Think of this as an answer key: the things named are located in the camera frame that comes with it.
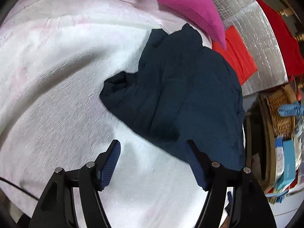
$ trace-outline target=woven basket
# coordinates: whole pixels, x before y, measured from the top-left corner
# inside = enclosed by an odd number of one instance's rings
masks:
[[[283,135],[284,140],[292,139],[295,129],[295,117],[281,117],[278,113],[278,108],[281,105],[290,103],[284,90],[281,88],[265,99],[268,105],[275,138]]]

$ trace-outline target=reflective foil sheet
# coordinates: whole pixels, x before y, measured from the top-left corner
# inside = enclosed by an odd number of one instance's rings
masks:
[[[225,30],[234,25],[252,55],[258,71],[243,85],[243,96],[288,81],[273,30],[256,0],[213,0]]]

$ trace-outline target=magenta cushion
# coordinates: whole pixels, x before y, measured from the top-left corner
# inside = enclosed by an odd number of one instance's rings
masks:
[[[226,49],[225,30],[212,0],[157,0],[197,24]]]

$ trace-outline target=blue gripper pad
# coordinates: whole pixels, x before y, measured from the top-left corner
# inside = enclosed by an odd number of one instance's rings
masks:
[[[190,146],[188,145],[188,143],[184,143],[184,152],[188,161],[188,164],[191,167],[191,170],[194,174],[194,177],[196,179],[196,182],[198,184],[198,186],[202,187],[204,190],[207,188],[207,184],[205,181],[205,173],[199,163],[199,161],[197,160],[194,152],[192,151],[192,149],[190,148]]]
[[[110,152],[110,155],[108,156],[104,167],[101,170],[100,182],[102,189],[104,189],[106,186],[110,184],[110,180],[112,178],[119,156],[120,156],[120,143],[119,141],[117,141],[112,151]]]

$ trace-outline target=screw head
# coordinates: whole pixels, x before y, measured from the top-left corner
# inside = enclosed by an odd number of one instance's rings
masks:
[[[88,167],[88,168],[92,168],[92,167],[94,167],[94,165],[95,165],[95,163],[94,162],[88,162],[87,164],[86,164],[86,166]]]
[[[214,168],[218,168],[220,166],[219,162],[216,162],[216,161],[213,161],[211,163],[211,165],[214,167]]]
[[[62,169],[61,167],[56,167],[56,168],[55,168],[55,172],[56,172],[56,173],[60,173],[60,172],[62,172],[62,170],[63,170],[63,169]]]
[[[248,167],[245,167],[244,169],[243,169],[243,171],[245,172],[245,173],[250,173],[251,172],[251,170],[248,168]]]

